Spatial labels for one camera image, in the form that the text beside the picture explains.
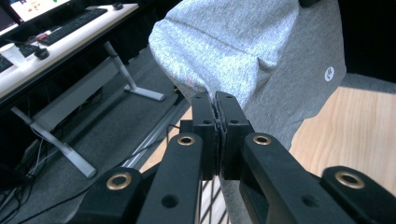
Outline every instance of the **mounting hole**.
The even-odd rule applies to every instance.
[[[347,186],[352,189],[362,189],[364,188],[364,181],[350,172],[339,171],[335,173],[335,179],[342,185]]]
[[[194,144],[195,140],[193,137],[183,136],[183,137],[179,137],[177,139],[177,142],[179,144],[181,144],[182,146],[190,146],[190,145]]]
[[[320,207],[318,200],[312,195],[304,195],[302,200],[303,203],[308,207],[312,207],[312,208]]]
[[[256,144],[263,145],[263,146],[271,144],[271,139],[267,136],[262,136],[262,135],[254,136],[253,141]]]
[[[161,200],[161,203],[166,208],[173,208],[176,207],[178,204],[178,197],[173,194],[168,194]]]
[[[106,186],[111,190],[120,190],[128,187],[131,181],[132,177],[128,173],[114,174],[107,180]]]

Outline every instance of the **black cable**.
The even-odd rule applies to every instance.
[[[15,200],[17,200],[17,207],[14,208],[12,211],[10,211],[3,219],[0,220],[0,223],[8,223],[12,218],[14,218],[17,214],[18,211],[21,209],[21,199],[16,196],[17,194],[14,194]]]
[[[169,127],[174,127],[174,128],[178,128],[178,129],[179,129],[179,127],[177,127],[176,125],[169,124],[169,125],[166,127],[166,139],[169,139],[169,130],[168,130]],[[120,165],[123,164],[124,162],[126,162],[126,161],[130,160],[131,158],[135,157],[136,155],[138,155],[139,153],[141,153],[141,152],[143,152],[143,151],[145,151],[145,150],[148,150],[149,148],[151,148],[151,147],[154,146],[155,144],[161,143],[161,141],[162,141],[162,139],[156,140],[156,141],[154,141],[153,143],[151,143],[150,145],[148,145],[148,146],[146,146],[146,147],[144,147],[144,148],[141,148],[141,149],[137,150],[134,154],[132,154],[132,155],[129,156],[128,158],[122,160],[121,162],[119,162],[119,163],[118,163],[117,165],[115,165],[114,167],[120,166]],[[38,217],[38,216],[40,216],[41,214],[48,212],[48,211],[51,210],[52,208],[55,208],[55,207],[57,207],[57,206],[59,206],[59,205],[61,205],[61,204],[63,204],[63,203],[67,203],[67,202],[69,202],[69,201],[71,201],[71,200],[77,198],[78,196],[80,196],[80,195],[82,195],[83,193],[87,192],[87,191],[91,188],[91,186],[92,186],[93,184],[94,184],[94,183],[92,183],[91,185],[89,185],[86,189],[84,189],[84,190],[81,191],[80,193],[78,193],[78,194],[76,194],[76,195],[74,195],[74,196],[72,196],[72,197],[70,197],[70,198],[67,198],[67,199],[65,199],[65,200],[63,200],[63,201],[61,201],[61,202],[59,202],[59,203],[56,203],[56,204],[54,204],[54,205],[52,205],[52,206],[50,206],[50,207],[48,207],[48,208],[42,210],[41,212],[38,212],[38,213],[36,213],[36,214],[34,214],[34,215],[32,215],[32,216],[30,216],[30,217],[24,219],[23,221],[20,221],[19,223],[23,223],[23,222],[29,221],[30,219],[32,219],[32,218],[34,218],[34,217]]]
[[[32,218],[34,218],[34,217],[38,217],[38,216],[40,216],[41,214],[48,212],[48,211],[51,210],[52,208],[55,208],[55,207],[57,207],[57,206],[59,206],[59,205],[61,205],[61,204],[63,204],[63,203],[67,203],[67,202],[69,202],[69,201],[71,201],[71,200],[77,198],[78,196],[80,196],[80,195],[82,195],[83,193],[87,192],[87,191],[91,188],[92,185],[93,185],[93,183],[92,183],[91,185],[89,185],[87,188],[85,188],[83,191],[81,191],[80,193],[78,193],[78,194],[76,194],[76,195],[74,195],[74,196],[72,196],[72,197],[70,197],[70,198],[68,198],[68,199],[65,199],[65,200],[63,200],[63,201],[61,201],[61,202],[59,202],[59,203],[56,203],[56,204],[54,204],[53,206],[50,206],[50,207],[48,207],[48,208],[42,210],[41,212],[38,212],[38,213],[36,213],[36,214],[34,214],[34,215],[32,215],[32,216],[30,216],[30,217],[28,217],[28,218],[26,218],[26,219],[24,219],[24,220],[18,222],[18,223],[20,224],[20,223],[24,223],[24,222],[26,222],[26,221],[29,221],[30,219],[32,219]]]

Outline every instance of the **desk foot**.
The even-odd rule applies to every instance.
[[[135,93],[135,94],[138,94],[138,95],[142,95],[142,96],[148,97],[148,98],[156,100],[156,101],[163,101],[165,99],[165,95],[163,95],[162,93],[158,93],[156,91],[149,91],[147,89],[143,89],[143,88],[140,88],[140,87],[136,87],[134,89],[131,89],[129,87],[129,85],[126,85],[124,87],[124,89],[126,91],[129,91],[129,92],[132,92],[132,93]]]
[[[93,168],[84,158],[82,158],[73,148],[67,144],[61,143],[55,136],[38,125],[34,120],[23,114],[17,107],[12,107],[11,111],[20,119],[38,132],[46,141],[55,145],[85,176],[92,178],[96,175],[96,169]]]

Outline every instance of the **desk surface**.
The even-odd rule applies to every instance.
[[[125,4],[121,10],[114,10],[113,6],[101,6],[101,8],[107,8],[108,12],[47,47],[49,50],[47,59],[38,60],[36,56],[30,55],[27,57],[27,63],[24,66],[11,66],[2,72],[0,74],[0,102],[12,94],[13,91],[23,88],[29,81],[48,72],[51,68],[58,65],[59,62],[65,61],[94,39],[99,38],[99,36],[106,33],[115,24],[136,10],[138,5]]]
[[[395,111],[395,94],[339,87],[317,116],[304,121],[290,153],[318,176],[326,167],[344,165],[396,195]],[[192,119],[191,110],[182,119]],[[159,162],[165,148],[162,142],[140,171]]]

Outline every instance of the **computer monitor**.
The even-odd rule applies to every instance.
[[[5,0],[15,11],[21,22],[29,21],[50,10],[60,7],[70,0]]]
[[[0,35],[16,28],[18,24],[8,15],[7,11],[0,7]]]

